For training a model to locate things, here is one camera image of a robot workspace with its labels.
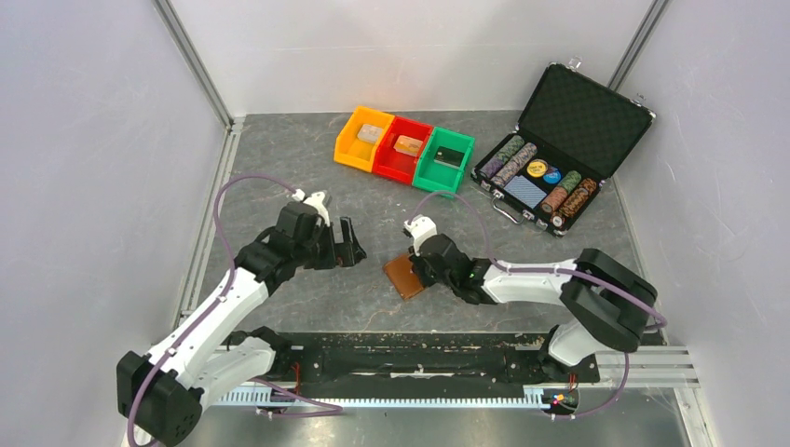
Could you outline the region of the brown leather card holder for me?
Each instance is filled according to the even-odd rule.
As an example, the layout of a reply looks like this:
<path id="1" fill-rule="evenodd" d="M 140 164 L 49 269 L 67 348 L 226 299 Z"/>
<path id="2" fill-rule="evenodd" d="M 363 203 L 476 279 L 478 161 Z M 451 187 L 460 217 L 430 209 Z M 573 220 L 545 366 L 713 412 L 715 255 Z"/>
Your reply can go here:
<path id="1" fill-rule="evenodd" d="M 410 301 L 426 289 L 413 267 L 408 253 L 400 254 L 383 265 L 385 275 L 404 301 Z"/>

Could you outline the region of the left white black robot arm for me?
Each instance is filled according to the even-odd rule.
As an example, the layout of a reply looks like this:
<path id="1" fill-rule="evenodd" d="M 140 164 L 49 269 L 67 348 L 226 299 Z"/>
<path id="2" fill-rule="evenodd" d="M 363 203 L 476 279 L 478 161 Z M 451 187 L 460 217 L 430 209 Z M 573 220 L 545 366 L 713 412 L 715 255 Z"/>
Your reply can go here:
<path id="1" fill-rule="evenodd" d="M 126 353 L 116 365 L 116 402 L 127 433 L 140 428 L 154 441 L 176 446 L 204 411 L 255 376 L 281 379 L 292 369 L 287 341 L 273 332 L 249 335 L 215 352 L 238 324 L 300 268 L 351 267 L 365 259 L 350 218 L 339 220 L 337 240 L 328 212 L 313 198 L 291 201 L 275 225 L 241 248 L 198 309 L 145 354 Z"/>

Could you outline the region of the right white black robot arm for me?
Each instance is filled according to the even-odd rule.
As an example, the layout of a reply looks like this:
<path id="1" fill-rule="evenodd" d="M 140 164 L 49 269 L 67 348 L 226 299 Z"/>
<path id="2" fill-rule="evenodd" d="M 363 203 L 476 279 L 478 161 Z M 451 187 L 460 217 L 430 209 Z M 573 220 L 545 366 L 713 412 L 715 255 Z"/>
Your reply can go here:
<path id="1" fill-rule="evenodd" d="M 538 368 L 551 380 L 601 350 L 633 353 L 648 321 L 658 317 L 657 289 L 598 249 L 554 264 L 495 264 L 470 258 L 439 234 L 409 248 L 408 259 L 422 285 L 441 284 L 471 305 L 564 307 L 572 320 L 553 329 L 538 354 Z"/>

